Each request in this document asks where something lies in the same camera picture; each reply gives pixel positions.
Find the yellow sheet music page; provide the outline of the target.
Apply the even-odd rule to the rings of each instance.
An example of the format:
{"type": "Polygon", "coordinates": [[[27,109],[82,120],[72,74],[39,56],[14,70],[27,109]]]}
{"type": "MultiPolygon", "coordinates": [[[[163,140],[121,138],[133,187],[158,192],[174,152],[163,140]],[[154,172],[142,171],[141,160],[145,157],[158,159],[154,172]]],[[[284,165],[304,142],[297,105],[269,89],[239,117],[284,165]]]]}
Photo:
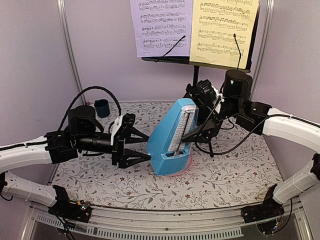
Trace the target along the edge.
{"type": "Polygon", "coordinates": [[[259,6],[258,0],[193,1],[190,62],[244,70],[259,6]]]}

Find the purple sheet music page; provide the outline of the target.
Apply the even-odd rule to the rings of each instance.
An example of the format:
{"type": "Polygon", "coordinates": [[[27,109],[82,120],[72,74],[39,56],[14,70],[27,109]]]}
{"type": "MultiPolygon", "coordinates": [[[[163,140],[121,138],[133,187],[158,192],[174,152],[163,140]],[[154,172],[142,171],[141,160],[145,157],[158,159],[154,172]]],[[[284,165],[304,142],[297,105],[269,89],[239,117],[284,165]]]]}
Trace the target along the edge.
{"type": "Polygon", "coordinates": [[[131,0],[137,57],[188,57],[192,0],[131,0]]]}

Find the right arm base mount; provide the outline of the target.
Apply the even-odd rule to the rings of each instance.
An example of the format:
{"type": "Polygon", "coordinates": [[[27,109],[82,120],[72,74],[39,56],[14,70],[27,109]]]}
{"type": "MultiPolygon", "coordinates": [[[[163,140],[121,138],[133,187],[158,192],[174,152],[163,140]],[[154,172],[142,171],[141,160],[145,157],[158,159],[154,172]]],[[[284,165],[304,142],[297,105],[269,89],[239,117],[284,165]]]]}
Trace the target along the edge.
{"type": "Polygon", "coordinates": [[[262,229],[262,233],[265,235],[271,235],[280,232],[288,223],[286,222],[281,228],[279,227],[285,210],[282,203],[278,203],[273,199],[276,186],[277,184],[268,189],[261,204],[248,205],[243,207],[240,211],[245,223],[266,220],[273,217],[280,217],[279,220],[275,221],[273,226],[267,227],[265,230],[262,229]]]}

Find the black music stand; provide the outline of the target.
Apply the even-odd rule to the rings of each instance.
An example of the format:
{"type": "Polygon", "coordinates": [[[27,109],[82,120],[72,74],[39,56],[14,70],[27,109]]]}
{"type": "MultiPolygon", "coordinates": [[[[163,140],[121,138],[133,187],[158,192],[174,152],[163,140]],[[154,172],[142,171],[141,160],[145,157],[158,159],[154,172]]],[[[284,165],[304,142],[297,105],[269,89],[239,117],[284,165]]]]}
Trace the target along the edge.
{"type": "Polygon", "coordinates": [[[260,11],[258,0],[195,0],[193,2],[189,57],[167,57],[161,62],[188,61],[196,69],[226,69],[220,88],[221,100],[209,80],[187,85],[185,97],[199,107],[198,127],[183,141],[210,144],[223,121],[239,115],[251,95],[253,79],[249,76],[260,11]]]}

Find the blue metronome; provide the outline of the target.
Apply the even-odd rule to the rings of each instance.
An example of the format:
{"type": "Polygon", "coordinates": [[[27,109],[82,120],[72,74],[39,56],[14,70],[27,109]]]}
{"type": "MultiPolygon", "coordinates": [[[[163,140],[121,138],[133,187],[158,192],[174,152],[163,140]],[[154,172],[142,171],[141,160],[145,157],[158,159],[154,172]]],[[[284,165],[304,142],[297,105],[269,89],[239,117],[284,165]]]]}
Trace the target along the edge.
{"type": "Polygon", "coordinates": [[[169,176],[183,170],[191,154],[190,142],[182,137],[195,129],[198,107],[190,98],[178,99],[150,135],[146,152],[157,176],[169,176]]]}

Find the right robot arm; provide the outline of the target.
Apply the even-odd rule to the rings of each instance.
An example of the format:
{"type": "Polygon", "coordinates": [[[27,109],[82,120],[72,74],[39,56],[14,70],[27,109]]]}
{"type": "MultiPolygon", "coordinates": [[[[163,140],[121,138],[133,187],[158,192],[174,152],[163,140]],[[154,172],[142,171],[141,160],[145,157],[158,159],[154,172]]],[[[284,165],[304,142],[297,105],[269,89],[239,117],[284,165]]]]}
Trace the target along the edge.
{"type": "Polygon", "coordinates": [[[194,143],[201,152],[215,156],[212,138],[217,136],[224,120],[234,117],[236,124],[249,134],[279,137],[315,152],[307,165],[289,179],[267,191],[258,213],[269,218],[278,207],[320,182],[320,125],[285,113],[269,104],[251,101],[253,78],[241,70],[227,70],[220,90],[209,80],[188,84],[185,98],[199,109],[197,127],[182,138],[194,143]],[[200,147],[207,144],[209,150],[200,147]]]}

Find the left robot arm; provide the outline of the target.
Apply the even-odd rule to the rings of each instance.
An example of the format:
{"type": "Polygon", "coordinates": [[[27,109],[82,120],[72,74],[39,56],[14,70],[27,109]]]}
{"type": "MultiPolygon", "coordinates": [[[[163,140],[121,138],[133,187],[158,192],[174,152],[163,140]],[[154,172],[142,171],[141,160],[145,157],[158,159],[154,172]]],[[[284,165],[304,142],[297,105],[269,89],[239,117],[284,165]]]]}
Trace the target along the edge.
{"type": "Polygon", "coordinates": [[[74,208],[67,191],[58,185],[42,185],[13,174],[13,169],[60,164],[77,159],[81,152],[110,154],[111,163],[125,169],[150,160],[150,155],[125,148],[125,144],[144,143],[149,137],[134,128],[135,115],[127,113],[116,118],[111,133],[96,119],[95,108],[81,105],[68,112],[64,130],[48,132],[31,142],[22,142],[0,149],[0,193],[55,208],[63,217],[70,217],[74,208]]]}

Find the pink plate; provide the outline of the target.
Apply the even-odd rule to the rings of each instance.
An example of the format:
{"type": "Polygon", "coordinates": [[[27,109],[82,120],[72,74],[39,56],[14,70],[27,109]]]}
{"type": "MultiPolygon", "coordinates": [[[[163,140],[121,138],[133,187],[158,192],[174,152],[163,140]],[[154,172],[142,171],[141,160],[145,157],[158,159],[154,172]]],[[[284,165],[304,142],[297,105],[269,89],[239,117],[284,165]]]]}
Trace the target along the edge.
{"type": "Polygon", "coordinates": [[[193,155],[190,154],[185,168],[179,172],[172,174],[172,176],[179,176],[179,175],[183,174],[184,172],[186,172],[190,168],[190,166],[192,165],[192,162],[193,162],[193,155]]]}

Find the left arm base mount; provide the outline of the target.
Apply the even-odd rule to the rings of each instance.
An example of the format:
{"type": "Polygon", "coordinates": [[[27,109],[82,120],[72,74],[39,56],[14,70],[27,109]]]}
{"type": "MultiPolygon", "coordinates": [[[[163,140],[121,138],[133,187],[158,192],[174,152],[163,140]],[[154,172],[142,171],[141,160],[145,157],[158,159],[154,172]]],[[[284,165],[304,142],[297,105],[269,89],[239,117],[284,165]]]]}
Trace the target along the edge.
{"type": "Polygon", "coordinates": [[[88,223],[91,217],[92,208],[89,201],[78,200],[71,202],[65,188],[53,185],[55,190],[55,204],[48,207],[48,213],[63,219],[88,223]]]}

